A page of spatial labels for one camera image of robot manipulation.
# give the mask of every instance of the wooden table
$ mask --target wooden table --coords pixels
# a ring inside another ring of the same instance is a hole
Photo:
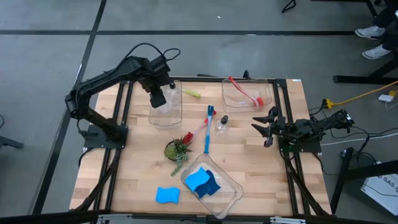
[[[227,114],[221,102],[221,83],[182,82],[183,88],[201,93],[197,100],[183,94],[183,120],[179,129],[159,130],[149,124],[149,96],[135,84],[127,125],[129,132],[126,147],[122,150],[117,180],[112,201],[112,211],[129,213],[211,214],[181,183],[180,171],[171,177],[175,163],[164,157],[164,147],[172,138],[180,138],[193,131],[206,118],[208,105],[217,110],[216,119]],[[294,120],[309,118],[303,86],[300,80],[287,80],[290,104]],[[211,158],[237,183],[243,186],[243,197],[229,211],[230,215],[290,216],[289,189],[284,161],[280,157],[277,140],[270,148],[264,148],[264,139],[251,127],[253,116],[265,116],[275,105],[272,85],[272,103],[262,111],[230,113],[230,129],[227,136],[211,134]],[[96,111],[111,117],[118,92],[115,85],[99,94]],[[285,106],[282,90],[279,90],[282,111]],[[185,169],[204,149],[203,130],[190,146],[189,161]],[[330,213],[328,196],[320,163],[311,153],[301,153],[305,183],[323,209]],[[104,149],[95,149],[82,160],[70,208],[79,206],[98,181]],[[155,201],[158,187],[178,187],[181,190],[179,203],[159,204]],[[300,191],[296,187],[299,212],[303,213]],[[103,190],[100,208],[108,186]]]

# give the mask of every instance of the yellow cable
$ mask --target yellow cable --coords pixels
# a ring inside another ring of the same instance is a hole
[[[333,102],[330,102],[330,106],[328,106],[328,108],[331,109],[332,106],[343,105],[343,104],[348,103],[348,102],[350,102],[350,101],[356,100],[356,99],[358,99],[358,98],[360,98],[360,97],[362,97],[362,96],[366,96],[366,95],[369,95],[369,94],[371,94],[371,93],[375,93],[375,92],[377,92],[377,91],[383,90],[383,89],[385,89],[385,88],[387,88],[387,87],[389,87],[389,86],[392,86],[392,85],[394,85],[394,84],[396,84],[396,83],[398,83],[398,81],[395,81],[395,82],[390,83],[390,84],[388,84],[388,85],[386,85],[386,86],[383,86],[383,87],[381,87],[381,88],[378,88],[377,90],[372,90],[372,91],[369,91],[369,92],[367,92],[367,93],[361,94],[361,95],[359,95],[359,96],[355,96],[355,97],[353,97],[353,98],[351,98],[351,99],[345,100],[345,101],[340,102],[340,103],[333,103]]]

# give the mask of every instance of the white sneaker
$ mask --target white sneaker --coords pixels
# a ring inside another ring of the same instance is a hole
[[[371,50],[362,52],[362,56],[366,59],[374,60],[374,59],[382,58],[382,57],[386,56],[387,54],[389,54],[390,52],[391,52],[390,50],[384,49],[381,44],[380,46],[375,47]]]
[[[357,29],[355,30],[355,34],[358,37],[368,38],[371,40],[377,40],[378,37],[383,35],[386,31],[386,28],[380,28],[378,26],[371,26],[365,29]]]

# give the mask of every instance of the gray floor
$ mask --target gray floor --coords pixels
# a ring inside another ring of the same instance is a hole
[[[352,30],[372,21],[365,3],[305,0],[298,1],[292,11],[281,14],[286,2],[108,0],[99,30]],[[3,0],[0,29],[91,30],[99,5],[100,1],[94,0],[35,3]],[[63,97],[75,81],[87,41],[87,35],[0,35],[0,114],[6,119],[0,135],[25,142],[25,148],[20,150],[10,147],[0,150],[0,217],[29,213],[65,109]],[[337,102],[377,88],[377,85],[335,84],[332,76],[365,76],[391,59],[363,59],[360,53],[375,47],[377,42],[353,36],[102,35],[95,39],[84,79],[114,67],[139,42],[150,42],[162,50],[180,48],[182,55],[169,63],[171,75],[175,76],[205,73],[240,77],[248,69],[252,77],[299,78],[309,108],[319,106],[323,98]],[[137,49],[134,54],[155,57],[148,47]],[[370,95],[339,108],[346,109],[357,126],[374,133],[397,126],[398,109],[386,110],[378,96]],[[344,133],[335,131],[335,135]],[[322,143],[336,141],[327,134]],[[397,143],[396,137],[372,140],[366,152],[380,161],[398,159]],[[337,153],[350,146],[359,148],[361,144],[323,147],[325,170],[337,173],[341,164]],[[68,210],[82,145],[72,121],[44,206],[45,213]],[[336,179],[324,177],[331,196]],[[360,196],[344,191],[337,215],[384,223],[398,221]]]

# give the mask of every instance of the blue toothbrush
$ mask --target blue toothbrush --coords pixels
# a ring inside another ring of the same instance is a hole
[[[207,119],[208,119],[208,123],[207,123],[207,134],[206,134],[206,138],[205,138],[205,153],[208,154],[209,153],[209,145],[210,145],[210,126],[211,126],[211,119],[213,117],[213,111],[214,111],[214,106],[209,105],[207,107]]]

